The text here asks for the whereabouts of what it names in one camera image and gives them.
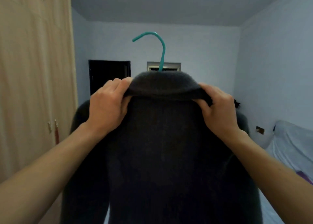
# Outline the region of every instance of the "window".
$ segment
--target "window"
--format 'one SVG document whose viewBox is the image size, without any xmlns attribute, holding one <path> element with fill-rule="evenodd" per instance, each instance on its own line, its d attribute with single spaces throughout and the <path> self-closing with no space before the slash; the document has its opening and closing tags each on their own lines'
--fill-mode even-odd
<svg viewBox="0 0 313 224">
<path fill-rule="evenodd" d="M 147 71 L 158 71 L 160 62 L 147 62 Z M 180 71 L 181 63 L 164 63 L 163 71 Z"/>
</svg>

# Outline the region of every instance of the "white sheet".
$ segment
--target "white sheet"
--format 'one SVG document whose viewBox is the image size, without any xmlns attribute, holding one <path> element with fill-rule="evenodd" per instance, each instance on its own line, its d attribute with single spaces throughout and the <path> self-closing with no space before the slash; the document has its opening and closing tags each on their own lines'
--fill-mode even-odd
<svg viewBox="0 0 313 224">
<path fill-rule="evenodd" d="M 266 151 L 294 171 L 303 171 L 313 181 L 313 131 L 278 121 L 274 137 Z M 283 224 L 261 191 L 260 199 L 263 223 Z"/>
</svg>

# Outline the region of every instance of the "white wall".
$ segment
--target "white wall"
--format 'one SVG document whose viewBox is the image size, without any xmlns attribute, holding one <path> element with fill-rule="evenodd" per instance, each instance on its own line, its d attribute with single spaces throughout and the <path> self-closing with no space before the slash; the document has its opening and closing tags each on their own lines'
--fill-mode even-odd
<svg viewBox="0 0 313 224">
<path fill-rule="evenodd" d="M 73 32 L 75 44 L 76 78 L 78 104 L 90 98 L 89 84 L 89 40 L 90 23 L 72 8 Z"/>
<path fill-rule="evenodd" d="M 313 0 L 279 0 L 243 25 L 234 95 L 263 147 L 279 119 L 313 129 Z"/>
<path fill-rule="evenodd" d="M 198 82 L 233 93 L 240 28 L 166 24 L 90 22 L 90 59 L 131 61 L 131 76 L 147 70 L 147 61 L 159 62 L 162 45 L 155 36 L 131 40 L 146 31 L 165 41 L 165 62 L 182 63 L 182 71 Z"/>
</svg>

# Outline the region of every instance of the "teal hanger hook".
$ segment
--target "teal hanger hook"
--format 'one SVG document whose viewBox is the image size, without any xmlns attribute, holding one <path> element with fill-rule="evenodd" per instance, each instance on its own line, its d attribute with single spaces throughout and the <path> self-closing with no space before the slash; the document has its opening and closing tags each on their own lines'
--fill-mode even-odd
<svg viewBox="0 0 313 224">
<path fill-rule="evenodd" d="M 163 52 L 162 52 L 162 57 L 161 57 L 161 61 L 160 61 L 160 66 L 159 66 L 159 72 L 161 72 L 162 69 L 163 69 L 163 64 L 164 64 L 165 43 L 164 43 L 163 39 L 156 32 L 145 32 L 145 33 L 142 33 L 141 35 L 137 36 L 136 38 L 133 38 L 133 42 L 139 40 L 140 38 L 142 38 L 145 35 L 155 35 L 162 43 Z"/>
</svg>

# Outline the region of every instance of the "wooden wardrobe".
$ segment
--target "wooden wardrobe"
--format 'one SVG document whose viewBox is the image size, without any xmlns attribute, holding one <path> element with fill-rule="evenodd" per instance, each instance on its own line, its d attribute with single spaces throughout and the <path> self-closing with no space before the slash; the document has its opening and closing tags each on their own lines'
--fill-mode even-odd
<svg viewBox="0 0 313 224">
<path fill-rule="evenodd" d="M 70 0 L 0 0 L 0 182 L 69 135 L 76 90 Z"/>
</svg>

